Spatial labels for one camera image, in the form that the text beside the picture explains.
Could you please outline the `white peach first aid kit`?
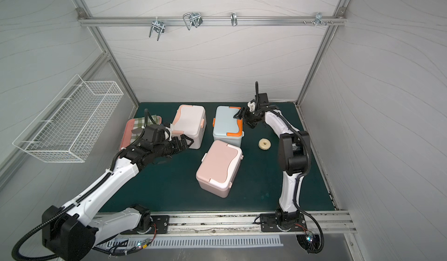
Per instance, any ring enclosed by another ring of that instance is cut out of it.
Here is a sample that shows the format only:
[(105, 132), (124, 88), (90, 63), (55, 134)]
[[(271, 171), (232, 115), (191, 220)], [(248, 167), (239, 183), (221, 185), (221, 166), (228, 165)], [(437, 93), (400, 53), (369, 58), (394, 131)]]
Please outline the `white peach first aid kit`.
[(171, 123), (172, 136), (182, 134), (193, 139), (191, 149), (200, 149), (206, 129), (206, 110), (203, 106), (180, 105)]

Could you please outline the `blue orange first aid kit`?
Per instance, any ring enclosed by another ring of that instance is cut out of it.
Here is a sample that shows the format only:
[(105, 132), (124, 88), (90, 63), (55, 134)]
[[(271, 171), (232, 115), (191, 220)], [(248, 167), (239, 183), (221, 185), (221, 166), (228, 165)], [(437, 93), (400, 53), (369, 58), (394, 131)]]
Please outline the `blue orange first aid kit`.
[(235, 118), (240, 107), (218, 106), (213, 119), (213, 138), (236, 147), (241, 147), (244, 137), (243, 120)]

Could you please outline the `pink first aid kit box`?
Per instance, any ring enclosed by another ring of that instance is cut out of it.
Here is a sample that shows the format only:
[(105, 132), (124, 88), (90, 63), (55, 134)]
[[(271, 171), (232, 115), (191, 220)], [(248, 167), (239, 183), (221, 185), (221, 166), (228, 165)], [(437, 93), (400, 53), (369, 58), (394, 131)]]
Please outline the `pink first aid kit box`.
[(214, 141), (196, 172), (200, 187), (220, 198), (226, 198), (242, 160), (243, 153), (239, 147)]

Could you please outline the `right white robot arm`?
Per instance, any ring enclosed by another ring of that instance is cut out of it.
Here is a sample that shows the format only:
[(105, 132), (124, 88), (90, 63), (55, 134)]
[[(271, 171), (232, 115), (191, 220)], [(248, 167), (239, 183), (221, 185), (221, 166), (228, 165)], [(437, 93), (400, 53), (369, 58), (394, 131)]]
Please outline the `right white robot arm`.
[(275, 224), (279, 231), (289, 232), (299, 227), (304, 232), (297, 240), (309, 254), (320, 253), (325, 245), (324, 234), (317, 220), (299, 204), (302, 182), (311, 170), (312, 150), (310, 136), (295, 128), (276, 105), (270, 104), (266, 93), (255, 94), (247, 106), (234, 118), (249, 128), (264, 122), (278, 136), (278, 164), (283, 173), (279, 208), (275, 211)]

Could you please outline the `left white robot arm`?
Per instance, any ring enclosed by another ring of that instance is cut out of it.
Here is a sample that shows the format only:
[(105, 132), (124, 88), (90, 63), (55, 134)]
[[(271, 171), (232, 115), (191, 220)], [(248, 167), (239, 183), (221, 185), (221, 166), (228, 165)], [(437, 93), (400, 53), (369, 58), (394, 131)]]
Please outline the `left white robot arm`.
[(139, 137), (114, 156), (110, 168), (100, 178), (63, 206), (51, 206), (43, 213), (41, 224), (13, 247), (13, 259), (32, 259), (21, 254), (20, 248), (38, 232), (42, 233), (43, 246), (52, 255), (39, 256), (37, 260), (80, 261), (100, 242), (124, 231), (145, 230), (149, 226), (150, 212), (141, 206), (128, 207), (102, 222), (94, 220), (94, 216), (122, 186), (157, 158), (172, 157), (193, 144), (192, 138), (173, 135), (164, 125), (145, 125)]

